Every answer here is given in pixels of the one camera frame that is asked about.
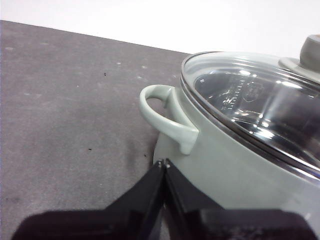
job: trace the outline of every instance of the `cooking pot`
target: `cooking pot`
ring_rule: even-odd
[[[147,99],[160,99],[165,116]],[[320,235],[320,35],[300,60],[243,52],[187,57],[180,86],[150,85],[140,111],[169,158],[225,208],[296,212]]]

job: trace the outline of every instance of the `black plastic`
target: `black plastic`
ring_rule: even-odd
[[[304,218],[296,213],[223,209],[166,160],[156,162],[105,210],[34,215],[22,222],[12,240],[158,239],[164,203],[183,240],[317,239]]]

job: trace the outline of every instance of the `metal rim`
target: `metal rim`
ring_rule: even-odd
[[[188,83],[186,82],[184,78],[184,66],[189,59],[198,55],[208,54],[208,53],[218,53],[218,51],[207,51],[207,52],[196,53],[185,58],[182,62],[181,87],[184,93],[186,94],[186,96],[193,103],[193,105],[202,114],[204,114],[204,116],[207,119],[209,119],[214,125],[219,127],[230,137],[234,138],[236,141],[240,142],[250,150],[259,154],[263,158],[271,161],[272,163],[282,167],[283,169],[291,173],[294,173],[295,175],[298,175],[300,177],[303,177],[305,179],[308,179],[312,182],[316,182],[319,184],[320,168],[316,166],[309,166],[309,165],[303,164],[302,162],[298,162],[297,160],[286,155],[282,150],[265,144],[264,142],[258,140],[257,138],[247,134],[237,125],[230,123],[229,119],[226,116],[223,116],[222,114],[219,115],[217,112],[214,112],[212,109],[210,109],[206,104],[203,104],[204,100],[201,99],[199,96],[197,96],[192,91]],[[310,82],[307,79],[302,82],[310,84]]]

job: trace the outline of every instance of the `gray surface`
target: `gray surface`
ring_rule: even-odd
[[[133,186],[157,139],[139,92],[178,85],[186,56],[2,21],[1,239],[29,215],[102,209]]]

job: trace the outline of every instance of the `lid handle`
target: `lid handle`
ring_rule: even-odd
[[[306,69],[320,73],[320,35],[306,38],[300,52],[300,63]]]

